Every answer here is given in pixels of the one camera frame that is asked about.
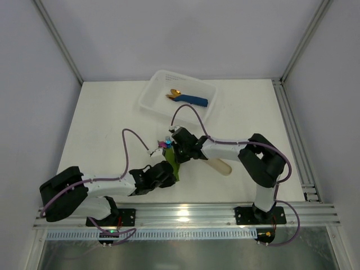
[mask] white plastic basket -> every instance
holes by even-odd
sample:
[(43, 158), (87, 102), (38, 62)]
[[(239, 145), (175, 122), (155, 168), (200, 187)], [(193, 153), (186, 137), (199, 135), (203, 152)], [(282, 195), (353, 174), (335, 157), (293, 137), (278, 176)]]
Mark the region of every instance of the white plastic basket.
[[(192, 105), (199, 113), (201, 120), (206, 122), (214, 107), (218, 95), (218, 88), (202, 80), (167, 70), (159, 70), (152, 76), (140, 96), (140, 107), (157, 115), (165, 115), (171, 119), (176, 109), (182, 104), (185, 104), (185, 102), (181, 101), (172, 101), (165, 96), (166, 94), (170, 94), (172, 88), (179, 90), (185, 95), (206, 98), (208, 100), (207, 107)], [(196, 125), (199, 124), (195, 114), (189, 108), (184, 108), (179, 111), (176, 120)]]

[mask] wall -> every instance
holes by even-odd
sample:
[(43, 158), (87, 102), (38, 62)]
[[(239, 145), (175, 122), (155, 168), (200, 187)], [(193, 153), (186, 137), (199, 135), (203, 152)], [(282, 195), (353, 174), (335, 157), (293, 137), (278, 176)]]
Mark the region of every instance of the wall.
[(0, 261), (17, 269), (80, 85), (30, 0), (1, 1), (0, 37)]
[(280, 77), (320, 0), (42, 0), (84, 80)]
[(360, 255), (360, 1), (335, 0), (289, 77), (323, 197)]

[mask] green cloth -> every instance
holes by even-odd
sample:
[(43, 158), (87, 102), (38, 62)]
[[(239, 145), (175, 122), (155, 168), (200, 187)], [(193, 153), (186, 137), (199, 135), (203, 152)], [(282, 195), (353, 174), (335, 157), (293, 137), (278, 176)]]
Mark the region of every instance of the green cloth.
[(178, 182), (179, 179), (179, 170), (180, 170), (180, 164), (178, 164), (175, 161), (175, 154), (174, 154), (174, 150), (173, 148), (166, 148), (165, 149), (165, 159), (168, 163), (170, 163), (170, 165), (173, 167), (174, 169), (174, 175), (176, 178), (176, 182)]

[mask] table surface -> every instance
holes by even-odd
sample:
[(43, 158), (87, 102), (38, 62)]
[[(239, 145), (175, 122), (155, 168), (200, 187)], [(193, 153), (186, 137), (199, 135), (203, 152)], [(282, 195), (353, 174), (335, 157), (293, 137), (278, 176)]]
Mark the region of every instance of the table surface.
[[(220, 90), (217, 103), (205, 123), (208, 133), (223, 139), (249, 138), (253, 133), (261, 133), (282, 151), (292, 164), (292, 176), (280, 185), (278, 199), (304, 201), (298, 171), (271, 80), (207, 82), (216, 84)], [(137, 132), (149, 148), (157, 147), (156, 140), (163, 140), (168, 135), (170, 119), (151, 115), (139, 108), (138, 99), (146, 84), (147, 81), (83, 84), (58, 173), (69, 166), (77, 165), (83, 173), (121, 174), (125, 168), (121, 135), (123, 128)], [(196, 136), (203, 135), (200, 126), (184, 126)], [(130, 133), (125, 136), (129, 150), (129, 168), (143, 168), (151, 163), (146, 150), (136, 137)], [(226, 177), (202, 161), (193, 160), (181, 165), (180, 181), (172, 187), (158, 188), (142, 196), (113, 198), (119, 203), (254, 201), (256, 185), (245, 168), (236, 161), (226, 162), (232, 167), (232, 173)]]

